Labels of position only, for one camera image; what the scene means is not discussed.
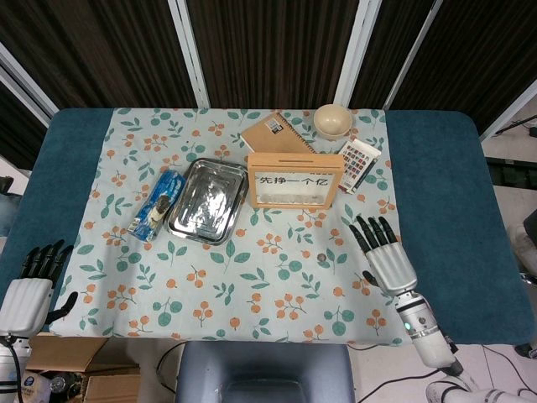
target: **floral tablecloth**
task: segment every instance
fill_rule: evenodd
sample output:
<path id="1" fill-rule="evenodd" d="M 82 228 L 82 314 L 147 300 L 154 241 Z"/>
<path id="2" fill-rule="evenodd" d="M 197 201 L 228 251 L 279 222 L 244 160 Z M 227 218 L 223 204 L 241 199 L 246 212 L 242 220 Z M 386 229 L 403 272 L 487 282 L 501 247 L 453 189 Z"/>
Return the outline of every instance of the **floral tablecloth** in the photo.
<path id="1" fill-rule="evenodd" d="M 245 164 L 240 133 L 269 110 L 116 109 L 102 145 L 75 250 L 51 326 L 62 336 L 273 342 L 408 342 L 392 298 L 362 277 L 368 263 L 347 225 L 384 215 L 399 233 L 385 116 L 354 110 L 351 136 L 382 150 L 356 195 L 331 209 L 242 207 L 221 246 L 177 238 L 152 243 L 126 229 L 159 173 L 200 157 Z M 311 146 L 336 153 L 347 139 L 317 136 L 313 111 L 281 111 Z"/>

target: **blue package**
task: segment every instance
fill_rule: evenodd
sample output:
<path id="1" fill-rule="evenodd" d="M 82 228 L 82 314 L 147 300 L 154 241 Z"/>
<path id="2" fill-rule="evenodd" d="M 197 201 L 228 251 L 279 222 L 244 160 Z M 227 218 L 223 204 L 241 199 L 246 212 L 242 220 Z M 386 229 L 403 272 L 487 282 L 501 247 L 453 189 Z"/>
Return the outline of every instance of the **blue package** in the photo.
<path id="1" fill-rule="evenodd" d="M 174 205 L 184 184 L 185 178 L 179 172 L 165 170 L 127 231 L 144 242 L 150 242 L 159 232 L 166 212 Z"/>

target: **spiral notebook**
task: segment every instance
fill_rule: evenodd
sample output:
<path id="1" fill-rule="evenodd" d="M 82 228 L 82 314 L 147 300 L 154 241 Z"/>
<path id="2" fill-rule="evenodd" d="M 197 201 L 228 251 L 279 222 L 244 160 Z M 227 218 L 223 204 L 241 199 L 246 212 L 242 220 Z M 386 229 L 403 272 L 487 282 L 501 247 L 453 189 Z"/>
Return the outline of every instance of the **spiral notebook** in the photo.
<path id="1" fill-rule="evenodd" d="M 241 134 L 254 153 L 315 154 L 315 151 L 279 114 L 273 113 Z"/>

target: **metal tray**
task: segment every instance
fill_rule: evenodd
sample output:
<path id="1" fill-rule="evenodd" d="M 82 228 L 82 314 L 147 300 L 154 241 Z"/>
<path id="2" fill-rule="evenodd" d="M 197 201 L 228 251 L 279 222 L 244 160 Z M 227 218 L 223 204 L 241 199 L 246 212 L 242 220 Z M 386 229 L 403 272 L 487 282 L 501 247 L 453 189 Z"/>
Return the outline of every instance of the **metal tray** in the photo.
<path id="1" fill-rule="evenodd" d="M 185 189 L 171 211 L 168 231 L 210 245 L 223 243 L 248 192 L 248 172 L 239 164 L 200 158 L 186 171 Z"/>

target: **white robotic arm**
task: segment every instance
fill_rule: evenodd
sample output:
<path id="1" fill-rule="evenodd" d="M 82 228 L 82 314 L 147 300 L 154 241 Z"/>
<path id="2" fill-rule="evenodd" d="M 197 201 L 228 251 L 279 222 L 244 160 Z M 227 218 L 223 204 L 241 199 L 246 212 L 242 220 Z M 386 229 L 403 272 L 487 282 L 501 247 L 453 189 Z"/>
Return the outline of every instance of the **white robotic arm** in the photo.
<path id="1" fill-rule="evenodd" d="M 63 265 L 72 246 L 59 250 L 63 240 L 43 249 L 35 248 L 26 256 L 19 279 L 9 285 L 0 308 L 0 403 L 22 402 L 21 376 L 32 353 L 29 339 L 44 324 L 64 317 L 76 303 L 78 293 L 69 295 L 57 311 L 49 312 Z"/>
<path id="2" fill-rule="evenodd" d="M 363 276 L 385 294 L 394 298 L 394 306 L 423 363 L 447 376 L 432 382 L 426 391 L 430 403 L 522 403 L 530 401 L 500 390 L 480 390 L 456 359 L 455 345 L 449 344 L 436 323 L 427 300 L 414 291 L 418 282 L 414 267 L 397 241 L 388 222 L 380 217 L 368 219 L 371 228 L 357 216 L 365 238 L 351 225 L 354 237 L 368 259 L 371 271 Z"/>

